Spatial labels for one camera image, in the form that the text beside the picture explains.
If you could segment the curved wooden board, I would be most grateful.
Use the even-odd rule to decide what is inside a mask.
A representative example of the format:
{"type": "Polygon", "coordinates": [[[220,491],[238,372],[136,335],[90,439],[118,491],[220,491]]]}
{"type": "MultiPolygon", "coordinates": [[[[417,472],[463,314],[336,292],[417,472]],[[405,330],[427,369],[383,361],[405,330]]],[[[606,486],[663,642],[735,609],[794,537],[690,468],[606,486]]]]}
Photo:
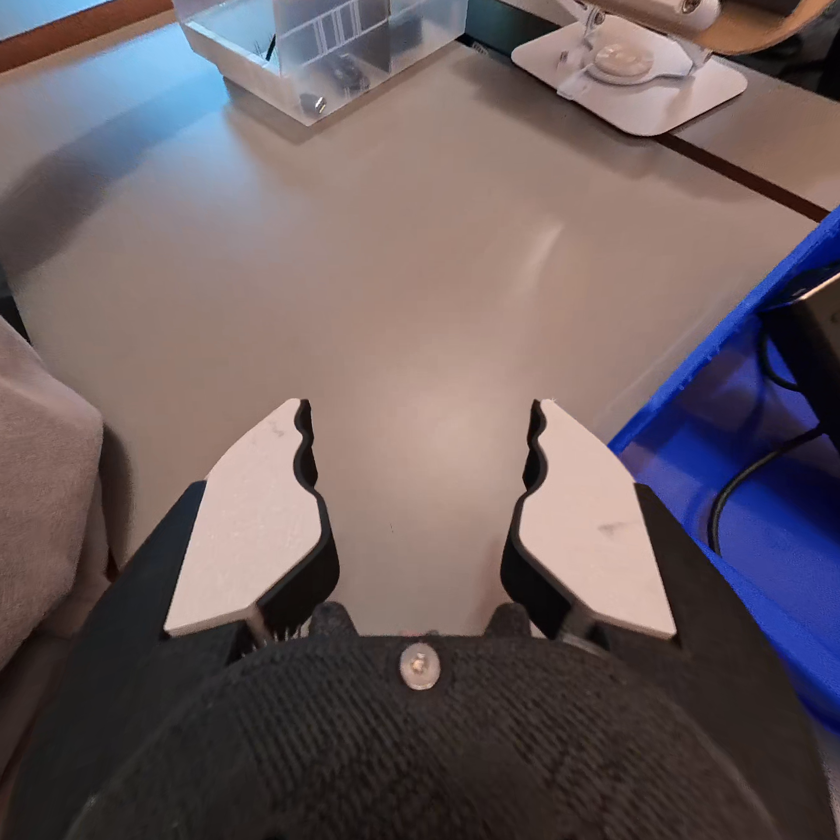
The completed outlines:
{"type": "Polygon", "coordinates": [[[716,21],[691,36],[724,56],[752,54],[778,45],[814,22],[832,1],[722,1],[716,21]]]}

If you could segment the white stand with flat base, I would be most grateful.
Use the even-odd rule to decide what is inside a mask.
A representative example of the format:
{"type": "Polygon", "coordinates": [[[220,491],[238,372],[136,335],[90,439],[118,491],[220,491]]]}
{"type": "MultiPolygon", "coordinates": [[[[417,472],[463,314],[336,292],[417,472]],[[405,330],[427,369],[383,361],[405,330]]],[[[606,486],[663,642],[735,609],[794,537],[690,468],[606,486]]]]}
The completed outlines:
{"type": "Polygon", "coordinates": [[[717,1],[560,5],[574,22],[516,47],[512,62],[625,134],[669,133],[747,87],[697,42],[720,16],[717,1]]]}

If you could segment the blue plastic bin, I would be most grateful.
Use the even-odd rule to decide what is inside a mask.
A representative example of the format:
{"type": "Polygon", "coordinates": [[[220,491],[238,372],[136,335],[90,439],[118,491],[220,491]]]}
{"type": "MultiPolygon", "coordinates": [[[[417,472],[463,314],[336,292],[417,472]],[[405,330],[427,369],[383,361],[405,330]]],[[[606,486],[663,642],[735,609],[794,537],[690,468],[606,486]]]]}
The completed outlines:
{"type": "Polygon", "coordinates": [[[609,447],[652,488],[748,607],[794,689],[823,726],[839,722],[838,453],[827,437],[761,467],[735,489],[707,546],[714,498],[735,475],[817,419],[760,370],[758,311],[802,270],[838,259],[839,211],[756,288],[740,292],[666,364],[668,377],[609,447]]]}

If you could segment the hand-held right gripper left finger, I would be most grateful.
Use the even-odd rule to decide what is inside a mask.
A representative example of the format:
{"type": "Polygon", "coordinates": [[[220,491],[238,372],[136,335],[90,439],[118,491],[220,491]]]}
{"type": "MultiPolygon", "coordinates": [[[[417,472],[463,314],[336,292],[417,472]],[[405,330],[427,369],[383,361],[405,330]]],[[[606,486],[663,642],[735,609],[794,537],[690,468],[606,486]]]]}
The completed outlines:
{"type": "Polygon", "coordinates": [[[211,468],[163,631],[244,623],[257,644],[298,636],[340,578],[317,489],[312,407],[286,400],[211,468]]]}

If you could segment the adjoining grey desk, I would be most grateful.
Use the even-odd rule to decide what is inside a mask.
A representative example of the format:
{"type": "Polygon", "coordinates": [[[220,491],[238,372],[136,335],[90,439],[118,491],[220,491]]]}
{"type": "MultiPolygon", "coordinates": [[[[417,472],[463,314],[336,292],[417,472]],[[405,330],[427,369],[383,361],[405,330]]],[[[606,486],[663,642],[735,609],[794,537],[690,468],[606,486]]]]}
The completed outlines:
{"type": "Polygon", "coordinates": [[[819,207],[839,204],[839,104],[721,59],[745,91],[674,135],[819,207]]]}

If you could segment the small black parts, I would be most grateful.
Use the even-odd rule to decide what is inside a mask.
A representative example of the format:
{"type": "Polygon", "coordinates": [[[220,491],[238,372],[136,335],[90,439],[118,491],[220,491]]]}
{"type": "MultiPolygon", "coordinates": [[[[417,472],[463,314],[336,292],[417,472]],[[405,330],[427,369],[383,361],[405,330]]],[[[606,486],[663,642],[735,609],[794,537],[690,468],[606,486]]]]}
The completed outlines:
{"type": "Polygon", "coordinates": [[[329,108],[337,108],[371,88],[368,75],[350,54],[326,56],[317,69],[316,81],[321,83],[319,89],[304,91],[299,97],[302,112],[313,119],[319,119],[329,108]]]}

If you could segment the black usb hub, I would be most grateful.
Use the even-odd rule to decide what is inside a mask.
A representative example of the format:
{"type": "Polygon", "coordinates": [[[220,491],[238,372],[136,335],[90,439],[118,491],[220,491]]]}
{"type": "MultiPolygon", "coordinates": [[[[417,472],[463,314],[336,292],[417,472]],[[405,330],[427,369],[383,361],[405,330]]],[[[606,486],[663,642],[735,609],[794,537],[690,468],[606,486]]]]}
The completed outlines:
{"type": "Polygon", "coordinates": [[[759,312],[795,388],[839,448],[839,261],[790,279],[759,312]]]}

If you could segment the clear acrylic organizer box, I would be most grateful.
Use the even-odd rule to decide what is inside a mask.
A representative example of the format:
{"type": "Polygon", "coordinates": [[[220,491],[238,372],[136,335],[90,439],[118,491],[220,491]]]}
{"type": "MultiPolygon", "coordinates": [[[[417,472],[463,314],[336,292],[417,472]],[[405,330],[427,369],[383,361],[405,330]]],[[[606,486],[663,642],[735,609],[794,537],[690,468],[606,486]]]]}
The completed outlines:
{"type": "Polygon", "coordinates": [[[311,126],[460,38],[467,1],[173,1],[194,52],[222,76],[311,126]],[[371,80],[357,98],[313,119],[300,94],[321,87],[329,54],[350,54],[371,80]]]}

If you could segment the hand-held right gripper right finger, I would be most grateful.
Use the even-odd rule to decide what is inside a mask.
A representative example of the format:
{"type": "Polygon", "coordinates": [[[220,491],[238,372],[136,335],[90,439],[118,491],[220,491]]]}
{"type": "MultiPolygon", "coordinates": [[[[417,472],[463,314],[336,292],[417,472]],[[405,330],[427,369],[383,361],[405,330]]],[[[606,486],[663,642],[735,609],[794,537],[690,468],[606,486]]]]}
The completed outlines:
{"type": "Polygon", "coordinates": [[[505,593],[548,639],[591,641],[610,627],[676,640],[636,482],[619,458],[549,398],[532,401],[527,447],[501,555],[505,593]]]}

